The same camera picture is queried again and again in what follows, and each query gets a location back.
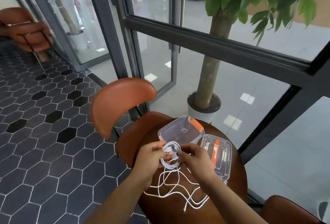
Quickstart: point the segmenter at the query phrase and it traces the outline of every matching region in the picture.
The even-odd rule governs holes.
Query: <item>hand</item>
[[[177,155],[181,161],[187,163],[192,175],[198,181],[201,189],[205,192],[204,188],[207,184],[216,178],[212,161],[207,151],[196,144],[182,144],[180,145],[182,151],[178,151]]]
[[[164,140],[156,141],[140,148],[131,175],[135,176],[136,180],[141,181],[144,190],[150,187],[152,176],[157,168],[162,167],[159,159],[166,156],[166,153],[161,148],[165,144],[166,141]]]

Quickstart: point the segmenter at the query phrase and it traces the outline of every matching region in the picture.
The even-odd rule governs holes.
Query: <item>chair backrest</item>
[[[103,87],[94,97],[92,121],[104,139],[110,138],[117,119],[129,109],[156,98],[154,86],[143,79],[125,78]]]
[[[13,7],[0,10],[0,20],[6,25],[33,22],[33,17],[26,8]]]
[[[269,224],[320,224],[318,218],[287,198],[273,195],[266,200],[260,216]]]
[[[27,42],[20,34],[24,34],[25,38],[30,44],[47,41],[47,39],[45,39],[45,36],[40,32],[40,30],[42,30],[44,34],[47,35],[48,29],[45,30],[44,23],[33,22],[27,24],[20,24],[9,27],[9,36],[13,38],[15,42],[25,44]]]

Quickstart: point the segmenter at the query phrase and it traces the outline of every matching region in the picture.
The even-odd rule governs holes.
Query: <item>clear container lid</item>
[[[231,166],[231,142],[211,134],[205,134],[201,147],[207,150],[216,174],[222,180],[228,180]]]
[[[183,115],[160,129],[158,137],[166,142],[175,141],[179,144],[197,144],[204,133],[204,128],[198,121],[189,115]]]

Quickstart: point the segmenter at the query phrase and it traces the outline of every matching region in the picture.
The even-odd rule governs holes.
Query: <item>tangled white cable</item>
[[[168,164],[168,163],[166,163],[166,162],[164,161],[164,159],[162,158],[160,161],[161,161],[162,165],[164,166],[164,172],[162,172],[162,173],[160,174],[160,176],[159,176],[159,179],[158,179],[158,186],[150,186],[151,188],[157,188],[157,189],[158,189],[158,195],[148,194],[148,193],[146,193],[146,192],[144,192],[144,193],[145,193],[146,195],[149,195],[149,196],[155,196],[155,197],[159,197],[159,198],[165,198],[165,197],[170,196],[170,195],[172,195],[172,194],[180,194],[180,195],[183,196],[183,197],[185,198],[185,200],[186,200],[186,204],[185,204],[185,206],[184,206],[184,212],[186,211],[186,209],[187,209],[187,205],[188,205],[188,204],[189,204],[193,209],[200,209],[200,208],[204,205],[204,203],[209,199],[209,197],[206,195],[206,196],[204,197],[204,199],[202,199],[200,202],[195,202],[195,201],[192,199],[192,195],[193,195],[198,189],[200,189],[200,187],[195,188],[194,191],[190,194],[190,193],[188,192],[188,190],[187,190],[184,186],[182,186],[182,185],[179,184],[179,182],[180,182],[180,174],[182,174],[182,175],[187,179],[187,181],[189,181],[191,184],[193,184],[193,185],[199,185],[198,183],[191,182],[191,181],[187,178],[187,176],[185,176],[185,174],[184,174],[183,172],[180,171],[180,168],[179,168],[179,169],[175,169],[175,168],[177,168],[178,165],[180,164],[180,163],[178,162],[178,156],[176,155],[176,152],[179,151],[179,150],[181,150],[180,145],[179,145],[177,142],[175,142],[175,141],[171,141],[171,142],[167,143],[167,144],[163,147],[163,150],[164,150],[166,153],[170,153],[170,155],[171,155],[171,157],[172,157],[172,160],[170,160],[170,162],[172,162],[172,161],[176,161],[176,163],[175,163],[175,164],[172,164],[172,165],[171,165],[171,164]],[[177,173],[178,173],[178,182],[177,182],[176,184],[166,184],[165,181],[167,180],[168,176],[169,176],[171,173],[173,173],[173,172],[177,172]],[[160,178],[161,178],[162,175],[163,175],[163,182],[162,182],[162,184],[160,184]],[[172,188],[167,194],[165,194],[165,195],[160,195],[159,188],[160,188],[162,185],[166,185],[166,186],[174,186],[174,187],[173,187],[173,188]],[[183,193],[181,193],[181,192],[173,191],[173,190],[175,189],[176,186],[179,186],[179,187],[184,188],[184,190],[187,192],[187,194],[188,194],[189,197],[188,197],[188,198],[185,197],[185,195],[184,195]]]

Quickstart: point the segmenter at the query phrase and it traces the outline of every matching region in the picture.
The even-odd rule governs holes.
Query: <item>brown tabletop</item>
[[[158,130],[174,121],[175,119],[171,119],[152,128],[140,142],[136,154],[138,153],[140,147],[145,144],[158,141]],[[204,127],[206,134],[212,134],[223,139],[229,140],[226,135],[224,135],[220,130],[215,128],[214,126],[199,121]],[[181,164],[181,171],[189,178],[190,181],[196,182],[194,177],[187,170],[185,164]],[[152,185],[158,185],[158,179],[161,172],[164,169],[157,169],[153,178]],[[167,178],[167,184],[176,184],[178,181],[177,173],[171,173],[171,175]],[[180,176],[180,185],[183,185],[188,192],[192,192],[197,185],[190,184],[183,175]],[[246,172],[244,168],[244,164],[242,162],[241,156],[239,155],[237,149],[233,145],[232,151],[232,164],[230,171],[230,178],[228,180],[228,187],[230,187],[239,197],[241,197],[244,201],[246,201],[246,196],[248,193],[248,182],[246,178]],[[172,189],[172,186],[161,186],[159,192],[161,195],[165,195]],[[183,193],[187,197],[187,193],[181,187],[176,187],[175,191],[179,191]],[[149,188],[147,193],[158,195],[157,189]],[[205,193],[202,190],[197,190],[193,195],[193,200],[195,202],[199,202],[205,197]],[[186,212],[183,211],[186,200],[179,194],[173,194],[165,198],[158,198],[154,196],[148,196],[144,193],[139,199],[139,205],[142,211],[146,214],[146,217],[153,224],[159,223],[225,223],[219,212],[211,202],[208,200],[200,209],[193,209],[190,205],[187,206]]]

